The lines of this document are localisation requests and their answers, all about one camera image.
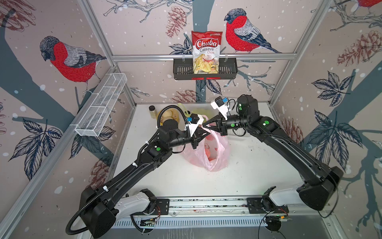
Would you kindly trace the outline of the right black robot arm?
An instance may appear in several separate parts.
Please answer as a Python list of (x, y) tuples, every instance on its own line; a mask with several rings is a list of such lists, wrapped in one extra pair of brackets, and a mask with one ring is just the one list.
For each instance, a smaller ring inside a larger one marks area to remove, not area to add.
[(303, 184), (296, 192), (309, 208), (322, 211), (337, 192), (344, 172), (337, 166), (329, 167), (314, 158), (292, 141), (281, 126), (270, 117), (260, 115), (258, 101), (251, 95), (241, 95), (236, 101), (236, 114), (229, 115), (228, 100), (221, 96), (211, 101), (219, 114), (209, 119), (203, 127), (227, 135), (228, 130), (242, 128), (260, 142), (273, 148), (301, 175)]

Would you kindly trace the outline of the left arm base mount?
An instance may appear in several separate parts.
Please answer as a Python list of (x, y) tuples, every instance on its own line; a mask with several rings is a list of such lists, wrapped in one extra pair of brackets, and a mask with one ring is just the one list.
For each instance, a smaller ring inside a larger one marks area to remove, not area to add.
[(143, 193), (143, 199), (146, 203), (146, 207), (141, 212), (135, 212), (133, 216), (159, 216), (168, 215), (170, 209), (170, 199), (157, 198), (149, 189), (142, 189), (140, 193)]

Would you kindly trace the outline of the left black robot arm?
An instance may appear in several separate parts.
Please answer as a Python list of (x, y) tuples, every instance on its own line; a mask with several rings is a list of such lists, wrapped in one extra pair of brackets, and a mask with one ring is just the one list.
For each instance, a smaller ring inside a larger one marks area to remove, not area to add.
[(131, 165), (104, 185), (96, 189), (89, 186), (81, 193), (79, 210), (68, 222), (66, 234), (89, 231), (97, 239), (122, 218), (135, 213), (151, 213), (157, 198), (150, 190), (143, 189), (129, 197), (126, 193), (172, 156), (174, 147), (190, 144), (197, 148), (208, 135), (209, 132), (198, 124), (187, 123), (186, 130), (181, 131), (176, 120), (160, 123)]

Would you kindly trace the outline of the pink plastic bag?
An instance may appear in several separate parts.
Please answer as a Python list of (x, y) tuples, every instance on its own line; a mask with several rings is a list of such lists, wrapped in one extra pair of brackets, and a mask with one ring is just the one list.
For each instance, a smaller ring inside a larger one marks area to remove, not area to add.
[(197, 146), (193, 149), (190, 144), (186, 145), (181, 153), (183, 158), (189, 163), (205, 168), (210, 172), (220, 171), (228, 166), (230, 158), (230, 144), (227, 136), (205, 129), (209, 132)]

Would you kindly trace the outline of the green plastic bag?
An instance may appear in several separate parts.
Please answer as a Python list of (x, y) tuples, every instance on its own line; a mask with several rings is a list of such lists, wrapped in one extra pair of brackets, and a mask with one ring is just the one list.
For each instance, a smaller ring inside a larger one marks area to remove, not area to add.
[(186, 108), (183, 104), (177, 103), (177, 106), (182, 109), (184, 114), (187, 117), (190, 117), (191, 114), (197, 114), (197, 115), (205, 115), (207, 118), (212, 118), (212, 111), (205, 109), (205, 108), (195, 108), (195, 109), (189, 109)]

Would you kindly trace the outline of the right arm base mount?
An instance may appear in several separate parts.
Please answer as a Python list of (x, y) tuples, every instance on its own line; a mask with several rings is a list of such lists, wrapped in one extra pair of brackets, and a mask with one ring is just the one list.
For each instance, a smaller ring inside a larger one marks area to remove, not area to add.
[(277, 206), (270, 198), (270, 193), (276, 186), (270, 187), (262, 196), (250, 197), (246, 199), (245, 207), (248, 208), (250, 214), (266, 214), (278, 213), (288, 214), (287, 205)]

